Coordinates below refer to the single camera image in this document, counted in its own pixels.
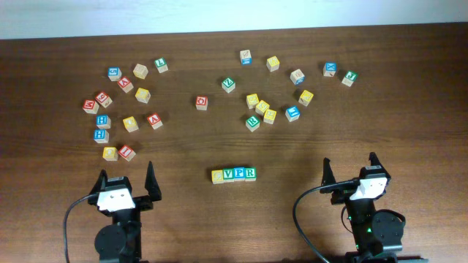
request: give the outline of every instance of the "white wall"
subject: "white wall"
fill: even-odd
[[[0,39],[468,21],[468,0],[0,0]]]

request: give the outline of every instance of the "alphabet block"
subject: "alphabet block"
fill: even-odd
[[[138,88],[137,93],[135,94],[135,98],[137,98],[139,102],[148,103],[149,98],[151,98],[151,94],[149,93],[149,90]]]
[[[99,115],[96,117],[96,125],[99,129],[110,129],[110,118],[107,115]]]
[[[118,86],[122,88],[122,91],[129,93],[133,89],[133,84],[130,82],[128,77],[121,78],[118,82]]]
[[[126,159],[127,161],[131,161],[133,159],[133,157],[135,157],[137,154],[135,153],[134,150],[132,150],[130,147],[128,147],[127,145],[124,145],[122,147],[122,149],[120,149],[120,151],[118,152],[118,154],[122,157],[124,157],[124,159]]]
[[[252,116],[247,119],[246,126],[251,132],[253,132],[260,127],[260,120],[257,117]]]
[[[151,116],[147,117],[147,119],[153,129],[158,129],[162,126],[161,118],[156,113],[153,113]]]
[[[356,81],[357,78],[358,78],[357,73],[349,71],[346,74],[346,76],[344,76],[343,81],[341,83],[345,84],[348,87],[351,87],[351,85]]]
[[[108,143],[109,142],[109,133],[104,129],[99,129],[94,131],[94,140],[97,143]]]
[[[164,58],[155,60],[154,64],[156,65],[156,68],[158,69],[159,73],[163,73],[169,70],[169,68],[167,67],[166,60]]]
[[[247,106],[249,107],[250,110],[255,108],[255,106],[257,106],[257,104],[258,104],[257,94],[247,95]]]
[[[226,92],[230,93],[235,88],[235,82],[232,78],[228,77],[227,79],[223,80],[221,87]]]
[[[273,72],[279,69],[279,60],[276,56],[272,56],[271,58],[266,60],[266,67],[270,72]]]
[[[323,66],[323,76],[333,77],[335,73],[336,73],[336,63],[335,62],[325,63],[325,66]]]
[[[208,109],[208,97],[197,96],[197,101],[195,102],[197,110],[207,110]]]
[[[246,168],[246,182],[257,180],[257,169],[255,167]]]
[[[304,90],[301,96],[299,97],[299,103],[307,107],[307,105],[309,105],[313,97],[314,97],[314,94]]]
[[[109,95],[107,95],[106,93],[104,93],[104,91],[102,91],[100,94],[97,94],[96,100],[97,100],[97,102],[99,102],[99,103],[101,104],[101,106],[103,106],[103,107],[107,107],[107,106],[109,106],[109,105],[112,103],[112,99],[110,99]]]
[[[255,112],[260,114],[261,116],[264,116],[266,110],[270,108],[270,105],[263,100],[261,100],[257,106],[255,106]]]
[[[117,148],[104,147],[104,151],[102,152],[102,158],[106,159],[106,161],[117,161],[118,160]]]
[[[110,67],[107,76],[111,81],[118,81],[122,77],[122,71],[118,67]]]
[[[301,113],[299,112],[299,109],[296,106],[292,106],[291,108],[288,108],[286,110],[286,118],[289,122],[299,119],[300,115]]]
[[[250,54],[250,50],[242,50],[241,51],[241,64],[242,65],[251,65],[252,64],[252,55]]]
[[[135,118],[133,118],[133,116],[124,119],[124,126],[128,132],[133,132],[133,131],[138,130],[138,123],[135,120]]]
[[[83,104],[83,110],[85,110],[89,114],[97,114],[97,110],[99,109],[99,105],[94,101],[87,99]]]
[[[148,68],[141,64],[137,64],[137,66],[135,66],[135,68],[133,69],[133,74],[135,75],[135,77],[139,77],[140,79],[144,80],[146,75],[148,74]]]
[[[213,182],[213,184],[224,183],[223,171],[222,170],[211,171],[211,181]]]
[[[273,124],[276,118],[276,111],[275,110],[266,110],[265,116],[263,116],[263,122]]]

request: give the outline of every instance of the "wooden block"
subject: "wooden block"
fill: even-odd
[[[226,92],[230,93],[235,88],[235,82],[232,78],[228,77],[227,79],[223,80],[221,87]]]
[[[107,115],[99,115],[96,117],[96,125],[99,129],[110,129],[110,118]]]
[[[158,129],[162,126],[161,118],[156,113],[153,113],[152,115],[147,117],[147,119],[151,127],[153,127],[153,129]]]
[[[304,90],[299,97],[299,103],[306,106],[309,105],[310,101],[314,97],[314,94],[310,93],[309,91]]]
[[[102,158],[106,159],[106,161],[117,161],[118,160],[117,148],[104,147],[104,151],[102,152]]]
[[[257,180],[257,169],[255,167],[246,168],[246,182]]]
[[[348,87],[351,87],[351,85],[356,81],[357,78],[358,78],[357,73],[349,71],[346,74],[346,76],[344,76],[343,81],[341,83],[345,84]]]
[[[260,120],[257,117],[252,116],[247,119],[246,126],[251,132],[253,132],[254,130],[258,129],[258,127],[260,127]]]
[[[250,50],[241,51],[241,64],[252,65],[252,55],[250,54]]]
[[[222,170],[211,171],[211,181],[213,182],[213,184],[224,183],[223,171]]]
[[[135,94],[135,98],[137,98],[139,102],[148,103],[149,98],[151,98],[151,94],[149,93],[149,90],[138,88],[137,93]]]
[[[97,143],[108,143],[109,142],[109,133],[104,129],[99,129],[94,131],[94,140]]]
[[[109,95],[107,95],[106,93],[104,93],[104,91],[101,91],[100,94],[97,94],[96,100],[97,100],[97,102],[99,102],[99,103],[101,104],[101,106],[103,106],[104,108],[106,108],[107,106],[109,106],[109,105],[112,103],[112,99],[110,99]]]
[[[83,110],[85,110],[89,114],[97,114],[97,110],[99,109],[99,105],[94,100],[87,99],[83,104]]]
[[[208,97],[197,96],[197,101],[195,102],[197,110],[207,110],[208,109]]]
[[[137,154],[135,153],[134,150],[132,150],[130,147],[128,147],[127,145],[124,145],[122,147],[122,149],[120,149],[120,151],[118,152],[118,154],[122,157],[124,157],[124,159],[126,159],[127,161],[131,161],[133,159],[133,157],[135,157]]]
[[[246,169],[243,167],[234,168],[234,181],[246,180]]]
[[[140,79],[144,80],[146,75],[148,74],[148,68],[141,64],[137,64],[137,66],[135,66],[135,68],[133,69],[133,74],[135,75],[135,77],[139,77]]]
[[[247,107],[249,107],[250,110],[255,108],[255,106],[257,106],[257,104],[258,104],[257,94],[247,95]]]
[[[296,69],[291,72],[290,79],[294,85],[299,85],[306,79],[306,76],[304,76],[304,73],[300,69]]]
[[[289,122],[299,119],[301,113],[296,106],[292,106],[286,110],[286,118]]]
[[[127,131],[129,131],[129,132],[133,132],[133,131],[138,130],[138,123],[135,120],[135,118],[133,118],[133,116],[125,118],[124,119],[124,125],[125,125],[125,129],[127,129]]]
[[[323,66],[323,76],[333,77],[335,73],[336,73],[336,63],[335,62],[325,63],[325,66]]]
[[[234,182],[234,169],[223,169],[222,175],[222,179],[225,183]]]
[[[257,106],[255,106],[255,112],[264,116],[265,112],[270,108],[270,105],[265,101],[261,100],[258,102]]]
[[[273,124],[276,118],[276,111],[275,110],[266,110],[265,116],[263,116],[263,122]]]
[[[122,77],[122,71],[118,67],[110,67],[107,71],[107,76],[111,81],[118,81]]]
[[[128,77],[121,78],[117,83],[125,93],[129,93],[129,91],[133,89],[133,84],[130,82]]]
[[[163,73],[169,70],[169,68],[167,67],[166,60],[164,58],[155,60],[154,64],[156,65],[156,68],[158,69],[159,73]]]
[[[266,67],[270,72],[273,72],[279,69],[279,60],[276,56],[272,56],[271,58],[266,60]]]

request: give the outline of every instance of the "wood grain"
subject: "wood grain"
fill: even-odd
[[[144,194],[153,161],[163,200],[142,214],[143,257],[150,262],[277,262],[314,259],[292,220],[295,199],[320,184],[322,160],[337,180],[358,175],[375,151],[393,176],[377,209],[407,217],[403,255],[432,262],[468,258],[468,24],[370,26],[212,34],[13,40],[0,42],[0,262],[63,262],[61,221],[99,171],[126,175]],[[249,48],[251,66],[239,51]],[[169,72],[153,60],[164,56]],[[277,56],[278,71],[265,61]],[[326,61],[338,77],[322,77]],[[132,74],[136,63],[148,77]],[[106,76],[119,66],[135,89]],[[314,94],[299,105],[294,69]],[[359,74],[348,88],[347,70]],[[221,80],[236,88],[226,94]],[[151,92],[137,102],[137,88]],[[113,100],[109,145],[135,149],[131,162],[107,162],[92,139],[95,116],[81,105],[104,91]],[[278,110],[274,125],[251,133],[246,95]],[[209,98],[195,109],[196,95]],[[284,109],[297,105],[298,121]],[[145,117],[156,112],[164,126]],[[133,115],[140,130],[122,119]],[[213,186],[213,168],[254,166],[258,180]],[[354,251],[329,196],[302,201],[304,231],[327,255]],[[97,262],[95,234],[110,219],[81,204],[69,218],[72,262]]]

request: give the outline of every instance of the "row of blocks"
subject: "row of blocks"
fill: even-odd
[[[211,171],[211,181],[213,184],[232,183],[237,181],[257,180],[257,169],[255,167],[236,167],[232,169],[220,169]]]

